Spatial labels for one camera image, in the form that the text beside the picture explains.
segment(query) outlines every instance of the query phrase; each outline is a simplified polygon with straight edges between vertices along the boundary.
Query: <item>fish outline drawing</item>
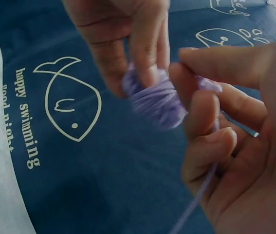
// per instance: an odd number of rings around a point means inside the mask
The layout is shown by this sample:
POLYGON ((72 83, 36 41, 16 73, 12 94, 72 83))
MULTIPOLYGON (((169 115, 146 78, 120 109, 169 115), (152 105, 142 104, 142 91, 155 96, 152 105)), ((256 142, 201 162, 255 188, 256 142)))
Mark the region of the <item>fish outline drawing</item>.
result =
POLYGON ((219 41, 213 40, 208 38, 205 33, 208 32, 225 32, 225 33, 229 33, 234 37, 238 37, 239 39, 243 39, 248 46, 254 46, 255 44, 250 41, 257 41, 257 42, 261 42, 264 44, 269 44, 270 42, 262 37, 261 35, 263 35, 263 32, 259 29, 253 29, 251 32, 249 32, 246 29, 239 29, 239 32, 235 32, 229 29, 225 29, 225 28, 209 28, 209 29, 205 29, 202 30, 200 32, 198 32, 195 37, 202 42, 205 46, 207 47, 212 47, 212 46, 224 46, 226 42, 229 41, 229 38, 226 36, 219 36, 218 39, 220 39, 219 41))
MULTIPOLYGON (((46 89, 46 93, 45 93, 45 111, 46 111, 46 114, 47 114, 47 117, 49 119, 49 121, 54 125, 54 127, 61 133, 63 134, 65 137, 73 140, 73 141, 76 141, 76 142, 80 142, 82 141, 88 134, 89 132, 93 129, 93 127, 95 126, 95 124, 97 123, 98 119, 99 119, 99 116, 100 116, 100 113, 101 113, 101 110, 102 110, 102 98, 101 98, 101 95, 100 95, 100 92, 95 88, 93 87, 92 85, 82 81, 82 80, 79 80, 75 77, 72 77, 70 75, 67 75, 67 74, 64 74, 62 73, 66 68, 72 66, 73 64, 76 64, 78 62, 81 62, 80 59, 78 58, 75 58, 75 57, 70 57, 70 56, 66 56, 66 57, 61 57, 61 58, 58 58, 57 60, 55 60, 54 62, 45 62, 45 63, 42 63, 40 64, 39 66, 37 66, 34 70, 33 70, 33 73, 47 73, 47 74, 52 74, 53 77, 51 78, 51 80, 49 81, 48 83, 48 86, 47 86, 47 89, 46 89), (64 65, 63 67, 61 67, 57 72, 55 71, 49 71, 49 70, 43 70, 43 66, 45 65, 55 65, 57 64, 58 62, 64 60, 64 59, 71 59, 72 61, 69 62, 68 64, 64 65), (50 113, 50 106, 49 106, 49 92, 50 92, 50 88, 53 84, 53 82, 55 81, 55 79, 58 77, 58 76, 62 76, 62 77, 65 77, 65 78, 68 78, 68 79, 71 79, 71 80, 74 80, 82 85, 85 85, 87 86, 88 88, 90 88, 96 95, 96 98, 97 98, 97 101, 98 101, 98 105, 97 105, 97 110, 96 110, 96 114, 94 116, 94 119, 92 120, 91 124, 88 126, 88 128, 86 129, 86 131, 80 136, 80 137, 74 137, 70 134, 68 134, 67 132, 65 132, 55 121, 55 119, 52 117, 51 113, 50 113)), ((64 99, 60 99, 58 100, 56 103, 55 103, 55 106, 52 107, 55 111, 58 111, 58 112, 62 112, 62 113, 69 113, 69 112, 74 112, 75 109, 61 109, 60 108, 60 104, 62 102, 68 102, 68 101, 75 101, 74 98, 64 98, 64 99)), ((78 127, 78 124, 76 123, 73 123, 72 124, 72 128, 77 128, 78 127)))
POLYGON ((209 0, 209 4, 211 9, 218 11, 222 14, 250 16, 249 13, 245 12, 245 10, 247 10, 247 7, 243 6, 241 3, 241 2, 245 2, 245 0, 229 0, 229 1, 231 6, 226 6, 226 9, 228 8, 228 11, 223 11, 219 9, 219 7, 221 7, 221 2, 224 2, 223 0, 209 0))

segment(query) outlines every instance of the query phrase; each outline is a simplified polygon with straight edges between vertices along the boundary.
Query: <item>blue fabric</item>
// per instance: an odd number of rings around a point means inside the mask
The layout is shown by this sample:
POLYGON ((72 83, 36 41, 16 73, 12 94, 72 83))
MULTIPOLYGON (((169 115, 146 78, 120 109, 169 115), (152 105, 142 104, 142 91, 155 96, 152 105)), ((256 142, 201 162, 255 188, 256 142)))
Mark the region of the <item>blue fabric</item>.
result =
MULTIPOLYGON (((239 1, 236 15, 222 2, 172 1, 172 61, 185 46, 276 41, 275 7, 239 1)), ((157 131, 106 89, 58 0, 0 1, 0 45, 8 143, 37 234, 166 234, 193 198, 182 126, 157 131)), ((213 232, 197 209, 181 233, 213 232)))

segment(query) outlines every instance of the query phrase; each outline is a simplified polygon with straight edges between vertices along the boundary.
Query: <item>yarn strand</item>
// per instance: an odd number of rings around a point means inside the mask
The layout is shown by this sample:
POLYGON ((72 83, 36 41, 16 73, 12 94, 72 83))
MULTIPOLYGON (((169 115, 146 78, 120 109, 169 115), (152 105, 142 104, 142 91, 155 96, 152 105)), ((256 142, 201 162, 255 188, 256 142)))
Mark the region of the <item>yarn strand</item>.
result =
MULTIPOLYGON (((169 80, 165 70, 159 70, 160 82, 156 86, 143 88, 137 78, 133 64, 123 78, 123 88, 135 113, 148 117, 158 128, 169 130, 179 126, 188 114, 182 105, 177 91, 169 80)), ((222 92, 222 87, 207 78, 197 76, 200 90, 213 90, 222 92)), ((220 129, 219 120, 216 120, 213 131, 220 129)), ((208 188, 215 175, 217 164, 211 165, 207 176, 199 189, 196 198, 189 204, 169 234, 178 234, 186 220, 199 205, 203 193, 208 188)))

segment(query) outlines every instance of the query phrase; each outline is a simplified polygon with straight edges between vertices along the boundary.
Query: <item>hand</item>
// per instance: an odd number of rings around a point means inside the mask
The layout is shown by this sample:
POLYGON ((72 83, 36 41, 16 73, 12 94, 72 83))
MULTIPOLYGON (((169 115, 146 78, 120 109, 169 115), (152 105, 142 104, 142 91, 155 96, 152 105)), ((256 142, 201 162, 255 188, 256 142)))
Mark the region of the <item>hand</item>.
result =
POLYGON ((201 206, 218 234, 276 234, 276 43, 264 47, 180 50, 171 79, 189 108, 182 178, 195 195, 210 165, 218 171, 201 206), (194 74, 223 92, 197 91, 194 74), (262 101, 232 85, 260 90, 262 101), (253 137, 231 118, 260 133, 253 137), (219 118, 221 129, 212 133, 219 118))
POLYGON ((157 67, 168 69, 169 0, 63 0, 73 23, 87 41, 104 81, 124 97, 127 70, 123 39, 130 39, 132 60, 141 82, 152 86, 157 67))

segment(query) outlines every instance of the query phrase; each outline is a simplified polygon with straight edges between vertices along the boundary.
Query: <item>whale print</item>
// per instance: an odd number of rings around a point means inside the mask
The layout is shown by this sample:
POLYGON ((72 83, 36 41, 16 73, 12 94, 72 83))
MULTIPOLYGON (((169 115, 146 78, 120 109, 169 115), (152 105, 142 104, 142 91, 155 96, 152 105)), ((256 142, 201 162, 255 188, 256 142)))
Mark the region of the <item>whale print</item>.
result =
POLYGON ((234 32, 224 28, 211 28, 200 31, 196 38, 205 46, 254 46, 256 42, 269 44, 270 42, 262 37, 263 32, 259 29, 253 29, 251 32, 245 29, 239 29, 234 32))
POLYGON ((102 108, 102 98, 96 88, 64 73, 78 62, 81 60, 75 57, 62 57, 43 63, 33 71, 53 75, 45 94, 46 114, 60 133, 76 142, 92 130, 102 108))
POLYGON ((246 0, 209 0, 211 9, 227 15, 250 16, 243 4, 246 0))

